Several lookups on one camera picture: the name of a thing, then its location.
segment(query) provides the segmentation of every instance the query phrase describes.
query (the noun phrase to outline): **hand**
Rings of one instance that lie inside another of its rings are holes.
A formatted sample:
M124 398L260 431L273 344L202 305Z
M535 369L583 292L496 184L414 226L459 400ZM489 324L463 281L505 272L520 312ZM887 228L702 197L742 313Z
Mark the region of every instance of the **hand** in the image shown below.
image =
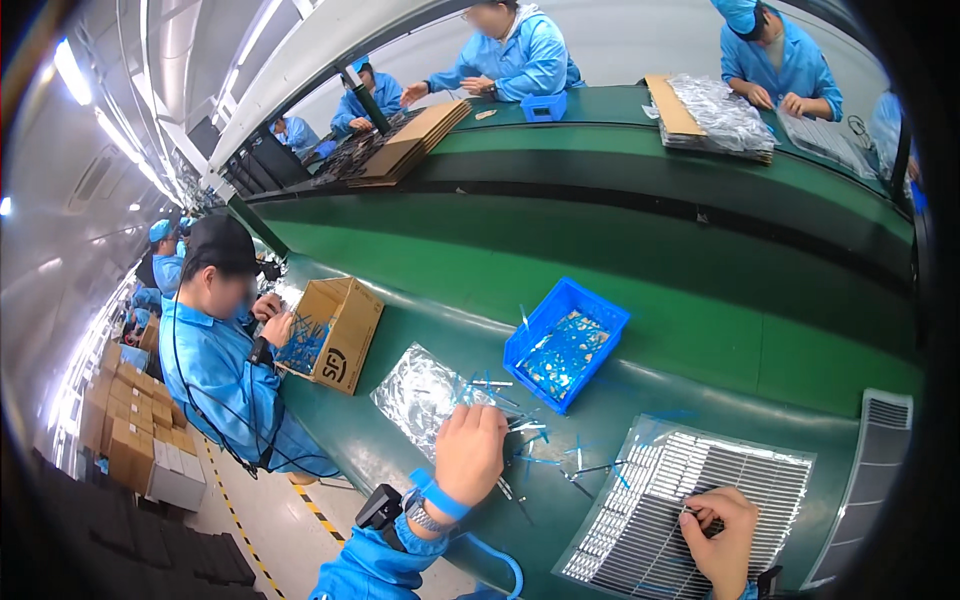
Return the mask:
M774 103L770 101L770 94L762 85L750 84L750 91L747 92L747 100L757 108L766 108L773 110Z
M403 93L400 94L400 105L407 108L423 96L426 96L429 91L430 89L427 87L426 82L416 82L413 85L409 85L403 90Z
M798 118L804 116L805 112L808 112L806 109L806 98L801 98L793 92L783 96L783 102L781 102L780 105L787 111L787 114Z
M294 321L292 312L282 312L270 318L267 324L263 325L260 336L280 348L287 343L287 337L290 335L290 323Z
M503 472L507 420L495 406L458 405L437 434L437 484L460 504L476 506Z
M373 123L363 117L357 117L353 119L348 123L348 125L359 132L368 132L369 130L373 129Z
M486 77L467 77L460 82L460 85L473 96L479 96L484 88L493 85L493 80Z
M276 313L280 312L281 308L280 296L271 292L256 299L251 311L253 311L253 316L256 317L258 321L267 321L275 316Z
M760 509L737 488L717 488L690 496L684 503L697 511L680 513L680 529L697 568L713 584L716 600L736 600L747 586L747 566ZM724 529L709 540L703 530L715 518Z

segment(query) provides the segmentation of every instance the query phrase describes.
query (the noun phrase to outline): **floor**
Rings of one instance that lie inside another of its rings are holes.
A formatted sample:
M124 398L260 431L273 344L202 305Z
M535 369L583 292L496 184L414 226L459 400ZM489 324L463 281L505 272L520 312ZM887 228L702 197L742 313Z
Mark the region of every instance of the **floor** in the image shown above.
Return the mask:
M206 446L204 436L198 431L193 430L193 434L204 466L206 496L200 511L189 516L186 524L205 533L231 532L256 573L256 589L267 598L309 598L317 584L320 565L337 556L340 543L286 475L261 471L254 480L226 452L221 452L215 444ZM217 475L262 568L253 559L250 546L234 523L217 484ZM329 526L348 539L353 518L365 499L344 481L324 482L328 485L315 483L303 490ZM417 594L423 600L449 600L473 591L474 582L463 571L440 559L423 573L423 587Z

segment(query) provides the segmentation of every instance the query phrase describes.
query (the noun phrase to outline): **blue wrist strap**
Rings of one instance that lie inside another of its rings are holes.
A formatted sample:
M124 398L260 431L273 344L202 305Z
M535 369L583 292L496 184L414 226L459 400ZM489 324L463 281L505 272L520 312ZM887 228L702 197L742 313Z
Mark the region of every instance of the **blue wrist strap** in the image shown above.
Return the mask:
M410 473L410 480L420 489L420 495L430 500L430 502L444 514L450 515L459 521L470 512L469 506L464 506L446 495L446 493L440 489L440 486L437 485L437 482L433 480L433 477L430 476L430 473L422 468L418 468Z

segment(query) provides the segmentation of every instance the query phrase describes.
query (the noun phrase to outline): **blue plastic tray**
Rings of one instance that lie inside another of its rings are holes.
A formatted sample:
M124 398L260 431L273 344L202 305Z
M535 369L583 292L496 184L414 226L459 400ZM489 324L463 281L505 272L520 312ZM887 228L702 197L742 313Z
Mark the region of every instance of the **blue plastic tray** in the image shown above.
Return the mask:
M590 317L602 325L610 332L610 337L593 356L574 384L570 386L564 398L557 399L540 389L527 372L518 367L517 364L530 354L530 350L537 342L556 327L560 319L573 310L579 310L585 317ZM566 407L573 402L573 399L584 389L593 374L600 368L600 365L607 360L607 357L616 348L616 345L620 342L623 327L629 320L630 313L627 311L581 287L573 279L564 277L530 314L527 318L528 325L521 323L514 335L507 340L503 351L503 368L527 389L536 394L538 398L546 402L550 408L562 415L566 412Z

